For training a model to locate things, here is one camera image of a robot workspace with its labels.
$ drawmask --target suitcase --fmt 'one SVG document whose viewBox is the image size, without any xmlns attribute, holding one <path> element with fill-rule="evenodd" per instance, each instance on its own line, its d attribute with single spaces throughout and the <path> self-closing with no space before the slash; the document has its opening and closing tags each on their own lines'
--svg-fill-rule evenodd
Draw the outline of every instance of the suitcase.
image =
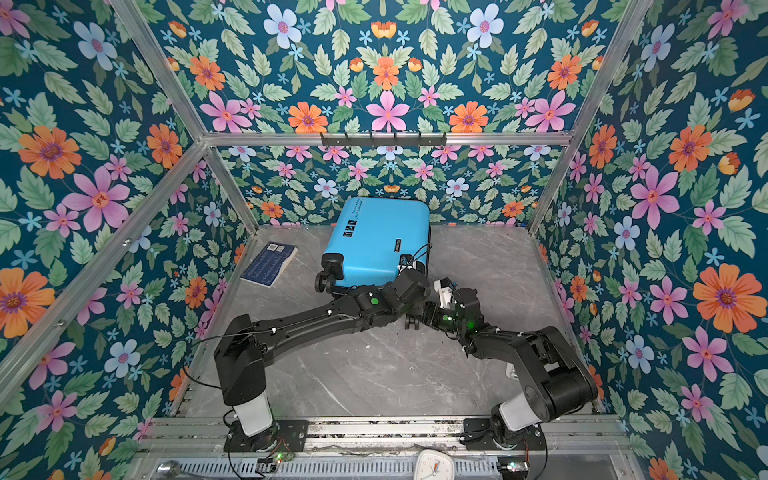
<svg viewBox="0 0 768 480">
<path fill-rule="evenodd" d="M 358 285 L 384 285 L 402 268 L 425 275 L 429 208 L 417 200 L 354 197 L 339 215 L 315 278 L 315 290 L 341 295 Z"/>
</svg>

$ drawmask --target clock face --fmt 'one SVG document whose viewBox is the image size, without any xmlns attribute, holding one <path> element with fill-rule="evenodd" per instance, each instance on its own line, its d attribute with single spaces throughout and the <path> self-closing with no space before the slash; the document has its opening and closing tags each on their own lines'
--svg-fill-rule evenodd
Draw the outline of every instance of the clock face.
<svg viewBox="0 0 768 480">
<path fill-rule="evenodd" d="M 444 453 L 424 450 L 416 459 L 413 480 L 453 480 L 453 459 Z"/>
</svg>

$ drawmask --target diagonal metal bar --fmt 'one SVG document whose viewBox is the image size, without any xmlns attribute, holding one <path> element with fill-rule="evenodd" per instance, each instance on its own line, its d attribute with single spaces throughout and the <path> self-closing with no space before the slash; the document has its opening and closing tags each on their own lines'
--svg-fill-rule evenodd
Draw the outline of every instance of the diagonal metal bar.
<svg viewBox="0 0 768 480">
<path fill-rule="evenodd" d="M 576 116 L 573 130 L 571 130 L 573 141 L 560 155 L 558 164 L 555 165 L 554 170 L 549 176 L 547 186 L 541 192 L 538 207 L 536 207 L 536 214 L 528 225 L 528 230 L 531 234 L 535 234 L 547 210 L 549 210 L 549 206 L 568 172 L 568 165 L 576 157 L 576 153 L 584 141 L 584 136 L 587 134 L 587 130 L 598 112 L 598 107 L 608 92 L 608 88 L 611 86 L 614 76 L 616 76 L 616 71 L 624 60 L 624 56 L 627 54 L 632 39 L 637 33 L 645 14 L 653 3 L 654 0 L 633 0 L 624 11 L 624 17 L 621 18 L 619 25 L 616 27 L 616 33 L 613 39 L 611 39 L 611 44 L 608 45 L 608 50 L 605 52 L 603 66 L 595 76 L 592 87 L 589 89 L 589 93 L 587 93 L 587 98 L 584 99 L 584 103 L 581 104 L 581 109 Z"/>
<path fill-rule="evenodd" d="M 192 100 L 181 87 L 178 78 L 170 69 L 167 56 L 163 53 L 160 43 L 152 33 L 146 18 L 141 14 L 134 0 L 112 0 L 112 8 L 118 14 L 131 39 L 136 44 L 144 61 L 152 70 L 157 84 L 170 100 L 170 104 L 176 109 L 176 113 L 184 123 L 193 141 L 198 141 L 206 132 L 200 115 L 197 114 Z"/>
<path fill-rule="evenodd" d="M 368 141 L 374 145 L 400 145 L 399 141 L 408 141 L 409 144 L 418 140 L 419 134 L 327 134 L 327 141 L 343 141 L 349 138 L 355 144 Z M 445 134 L 447 145 L 568 145 L 571 143 L 571 135 L 565 132 L 551 131 L 538 134 L 536 132 L 517 132 L 511 134 Z M 239 134 L 215 134 L 205 135 L 205 144 L 210 147 L 232 145 L 323 145 L 323 137 L 319 134 L 260 134 L 258 132 L 242 132 Z"/>
<path fill-rule="evenodd" d="M 0 411 L 29 377 L 40 359 L 58 342 L 78 312 L 90 301 L 93 292 L 104 282 L 128 250 L 133 239 L 141 236 L 157 212 L 168 202 L 171 194 L 187 178 L 203 156 L 205 147 L 193 143 L 178 163 L 160 180 L 104 248 L 69 283 L 67 288 L 38 322 L 13 347 L 0 363 Z"/>
<path fill-rule="evenodd" d="M 250 208 L 248 208 L 248 203 L 246 202 L 245 197 L 243 197 L 243 191 L 235 183 L 235 179 L 227 168 L 227 165 L 224 163 L 224 159 L 221 157 L 218 149 L 209 147 L 208 152 L 205 154 L 205 159 L 216 176 L 216 179 L 219 180 L 221 190 L 223 190 L 227 198 L 229 198 L 237 215 L 240 217 L 240 221 L 245 225 L 248 234 L 254 235 L 258 228 L 256 220 L 253 218 Z"/>
</svg>

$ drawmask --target marble surface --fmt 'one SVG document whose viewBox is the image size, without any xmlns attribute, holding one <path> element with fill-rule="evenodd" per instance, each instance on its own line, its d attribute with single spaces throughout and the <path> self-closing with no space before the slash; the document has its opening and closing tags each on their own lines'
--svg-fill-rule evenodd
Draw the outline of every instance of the marble surface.
<svg viewBox="0 0 768 480">
<path fill-rule="evenodd" d="M 270 319 L 331 300 L 313 282 L 332 227 L 259 231 L 257 250 L 270 240 L 298 246 L 276 284 L 240 282 L 228 317 L 249 313 Z M 433 227 L 429 276 L 450 277 L 478 290 L 486 321 L 502 329 L 563 328 L 531 241 L 522 228 Z M 506 365 L 466 358 L 459 344 L 405 320 L 384 328 L 338 336 L 279 358 L 266 369 L 267 394 L 275 416 L 477 415 L 519 393 Z M 211 360 L 201 377 L 218 383 Z M 228 410 L 219 392 L 195 386 L 186 416 L 221 416 Z"/>
</svg>

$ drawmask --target floral wallpaper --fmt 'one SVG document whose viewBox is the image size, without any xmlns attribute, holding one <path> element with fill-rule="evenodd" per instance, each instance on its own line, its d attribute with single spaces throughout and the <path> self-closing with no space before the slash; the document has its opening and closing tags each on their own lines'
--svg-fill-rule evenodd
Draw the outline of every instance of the floral wallpaper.
<svg viewBox="0 0 768 480">
<path fill-rule="evenodd" d="M 212 131 L 544 132 L 572 125 L 627 3 L 194 0 L 153 29 Z"/>
<path fill-rule="evenodd" d="M 239 145 L 221 154 L 259 223 L 330 224 L 348 198 L 374 196 L 425 202 L 432 223 L 524 226 L 560 150 Z"/>
<path fill-rule="evenodd" d="M 655 3 L 537 232 L 653 480 L 768 477 L 767 12 Z"/>
<path fill-rule="evenodd" d="M 245 236 L 201 161 L 5 409 L 0 478 L 123 478 L 170 412 Z"/>
<path fill-rule="evenodd" d="M 103 2 L 0 2 L 0 113 L 1 358 L 189 140 Z"/>
</svg>

